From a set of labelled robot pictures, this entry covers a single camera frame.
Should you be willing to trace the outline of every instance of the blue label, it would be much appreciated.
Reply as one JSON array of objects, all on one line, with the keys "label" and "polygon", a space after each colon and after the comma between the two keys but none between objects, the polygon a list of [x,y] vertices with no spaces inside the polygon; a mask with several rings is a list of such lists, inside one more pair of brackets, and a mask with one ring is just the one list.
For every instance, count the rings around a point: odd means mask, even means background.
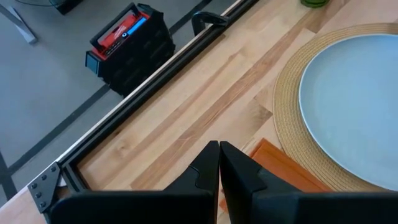
[{"label": "blue label", "polygon": [[131,29],[129,29],[129,30],[127,31],[127,33],[128,33],[129,35],[131,35],[131,34],[132,34],[134,31],[136,31],[136,30],[138,29],[138,27],[140,27],[146,20],[147,20],[147,18],[145,18],[145,17],[139,19],[138,22],[136,22],[136,23],[134,24],[134,26],[133,26]]}]

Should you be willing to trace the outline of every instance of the orange board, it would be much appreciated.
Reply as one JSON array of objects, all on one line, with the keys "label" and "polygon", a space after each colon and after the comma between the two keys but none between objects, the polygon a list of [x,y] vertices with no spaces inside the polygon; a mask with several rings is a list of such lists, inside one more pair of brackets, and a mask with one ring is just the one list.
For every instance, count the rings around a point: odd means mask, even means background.
[{"label": "orange board", "polygon": [[[250,153],[250,157],[269,172],[303,192],[332,191],[331,188],[265,139],[261,139]],[[225,199],[220,202],[220,207],[227,211]]]}]

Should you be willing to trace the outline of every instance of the wood grain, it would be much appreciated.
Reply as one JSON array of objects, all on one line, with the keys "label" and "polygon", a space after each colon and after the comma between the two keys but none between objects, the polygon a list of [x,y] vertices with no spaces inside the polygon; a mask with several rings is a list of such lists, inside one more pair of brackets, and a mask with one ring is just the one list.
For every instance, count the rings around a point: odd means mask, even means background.
[{"label": "wood grain", "polygon": [[[104,139],[80,172],[95,190],[163,189],[209,140],[247,154],[262,138],[281,149],[272,91],[294,52],[325,32],[397,19],[396,0],[331,0],[320,9],[260,0]],[[218,218],[229,223],[228,214]],[[27,189],[0,209],[0,223],[43,222]]]}]

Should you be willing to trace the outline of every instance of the woven placemat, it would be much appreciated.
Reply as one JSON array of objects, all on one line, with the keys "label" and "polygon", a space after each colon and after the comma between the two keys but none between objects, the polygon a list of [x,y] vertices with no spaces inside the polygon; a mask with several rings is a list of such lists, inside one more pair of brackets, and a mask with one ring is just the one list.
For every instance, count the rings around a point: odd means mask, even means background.
[{"label": "woven placemat", "polygon": [[312,139],[299,108],[299,84],[307,64],[327,46],[355,35],[398,34],[398,24],[366,24],[349,27],[317,37],[305,44],[287,62],[274,90],[274,120],[284,152],[336,191],[380,191],[344,170]]}]

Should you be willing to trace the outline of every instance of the metal bracket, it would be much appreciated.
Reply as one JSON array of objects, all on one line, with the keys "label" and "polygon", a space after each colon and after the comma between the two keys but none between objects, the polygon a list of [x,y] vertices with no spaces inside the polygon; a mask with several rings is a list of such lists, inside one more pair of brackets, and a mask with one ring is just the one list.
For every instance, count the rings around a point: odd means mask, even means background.
[{"label": "metal bracket", "polygon": [[54,162],[29,184],[29,192],[40,213],[46,212],[56,201],[55,190],[61,184],[61,169]]},{"label": "metal bracket", "polygon": [[206,28],[206,24],[214,24],[221,27],[226,27],[229,24],[229,18],[212,12],[195,13],[192,17],[192,27],[195,36]]}]

